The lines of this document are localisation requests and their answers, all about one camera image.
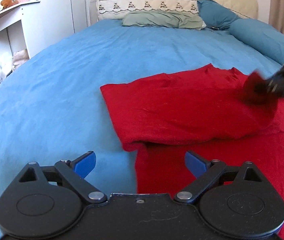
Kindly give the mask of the dark teal pillow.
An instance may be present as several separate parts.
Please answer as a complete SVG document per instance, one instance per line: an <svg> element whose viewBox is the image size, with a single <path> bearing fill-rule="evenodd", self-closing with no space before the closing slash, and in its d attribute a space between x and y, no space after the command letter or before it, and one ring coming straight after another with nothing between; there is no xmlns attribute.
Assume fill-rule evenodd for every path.
<svg viewBox="0 0 284 240"><path fill-rule="evenodd" d="M240 17L213 0L197 1L199 16L205 22L207 28L214 30L226 30Z"/></svg>

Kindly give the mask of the blue bed sheet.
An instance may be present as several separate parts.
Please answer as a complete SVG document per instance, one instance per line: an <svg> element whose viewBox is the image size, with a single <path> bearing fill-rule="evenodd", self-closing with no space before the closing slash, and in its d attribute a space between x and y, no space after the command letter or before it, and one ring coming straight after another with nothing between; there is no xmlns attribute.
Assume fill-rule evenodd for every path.
<svg viewBox="0 0 284 240"><path fill-rule="evenodd" d="M273 38L263 42L270 30ZM29 161L51 165L88 150L97 165L88 180L105 193L169 193L192 176L185 168L173 182L161 177L163 165L142 183L111 124L100 87L128 83L159 73L175 73L212 64L274 74L284 59L284 36L258 20L244 19L229 30L124 27L101 20L49 46L0 85L0 195Z"/></svg>

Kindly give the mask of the white grey wardrobe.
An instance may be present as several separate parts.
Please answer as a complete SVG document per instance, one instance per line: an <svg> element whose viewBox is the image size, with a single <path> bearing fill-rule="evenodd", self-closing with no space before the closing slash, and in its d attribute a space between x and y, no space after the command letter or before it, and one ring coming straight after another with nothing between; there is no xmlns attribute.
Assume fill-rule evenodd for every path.
<svg viewBox="0 0 284 240"><path fill-rule="evenodd" d="M47 31L58 37L72 35L88 26L86 0L39 0Z"/></svg>

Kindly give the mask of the green pillow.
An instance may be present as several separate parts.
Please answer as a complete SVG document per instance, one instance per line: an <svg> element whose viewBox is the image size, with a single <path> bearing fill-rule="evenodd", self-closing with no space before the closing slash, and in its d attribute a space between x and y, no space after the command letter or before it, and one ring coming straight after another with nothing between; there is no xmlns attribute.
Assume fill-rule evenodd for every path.
<svg viewBox="0 0 284 240"><path fill-rule="evenodd" d="M122 19L125 27L166 27L201 30L206 27L198 14L178 11L134 11Z"/></svg>

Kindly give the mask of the orange plush toy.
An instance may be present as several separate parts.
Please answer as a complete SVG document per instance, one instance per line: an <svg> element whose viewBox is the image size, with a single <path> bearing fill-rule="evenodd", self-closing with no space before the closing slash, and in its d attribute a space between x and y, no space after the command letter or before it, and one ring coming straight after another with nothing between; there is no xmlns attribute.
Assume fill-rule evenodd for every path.
<svg viewBox="0 0 284 240"><path fill-rule="evenodd" d="M9 7L12 7L16 4L18 4L18 0L2 0L0 2L0 5L2 6L3 9L7 9Z"/></svg>

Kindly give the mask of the blue folded duvet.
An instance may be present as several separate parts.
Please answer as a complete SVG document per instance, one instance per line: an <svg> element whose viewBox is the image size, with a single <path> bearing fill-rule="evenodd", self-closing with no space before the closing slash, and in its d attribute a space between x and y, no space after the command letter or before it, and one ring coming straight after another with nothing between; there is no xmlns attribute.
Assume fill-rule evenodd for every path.
<svg viewBox="0 0 284 240"><path fill-rule="evenodd" d="M284 65L284 34L264 22L241 18L230 24L230 33L239 41Z"/></svg>

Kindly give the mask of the white shelf desk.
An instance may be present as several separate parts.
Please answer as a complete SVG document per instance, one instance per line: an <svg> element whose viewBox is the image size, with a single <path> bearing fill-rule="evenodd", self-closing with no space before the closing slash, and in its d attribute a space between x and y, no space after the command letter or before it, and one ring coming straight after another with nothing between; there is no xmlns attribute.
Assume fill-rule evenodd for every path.
<svg viewBox="0 0 284 240"><path fill-rule="evenodd" d="M32 18L38 3L19 3L0 12L0 81L13 72L14 53L27 50L32 58L41 51L40 31Z"/></svg>

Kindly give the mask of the red knit garment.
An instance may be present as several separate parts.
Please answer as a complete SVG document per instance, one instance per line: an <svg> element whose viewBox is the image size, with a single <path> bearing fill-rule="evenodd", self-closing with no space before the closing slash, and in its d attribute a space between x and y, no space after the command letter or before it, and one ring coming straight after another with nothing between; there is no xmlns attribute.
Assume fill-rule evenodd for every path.
<svg viewBox="0 0 284 240"><path fill-rule="evenodd" d="M253 162L284 200L284 99L254 94L259 79L208 64L102 86L123 149L137 152L138 193L174 195L191 183L191 150L228 165Z"/></svg>

